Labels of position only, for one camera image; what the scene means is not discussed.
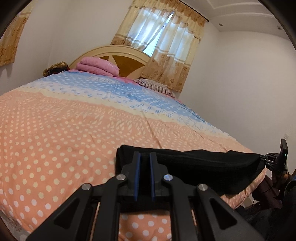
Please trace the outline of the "person's right hand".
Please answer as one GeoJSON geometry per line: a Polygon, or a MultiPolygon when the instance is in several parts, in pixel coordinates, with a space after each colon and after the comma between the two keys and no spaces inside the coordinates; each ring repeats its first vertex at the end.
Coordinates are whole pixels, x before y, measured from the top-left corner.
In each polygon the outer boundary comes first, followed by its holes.
{"type": "Polygon", "coordinates": [[[273,188],[282,190],[285,189],[285,187],[294,180],[294,177],[290,173],[279,173],[276,171],[272,172],[271,180],[273,182],[273,188]]]}

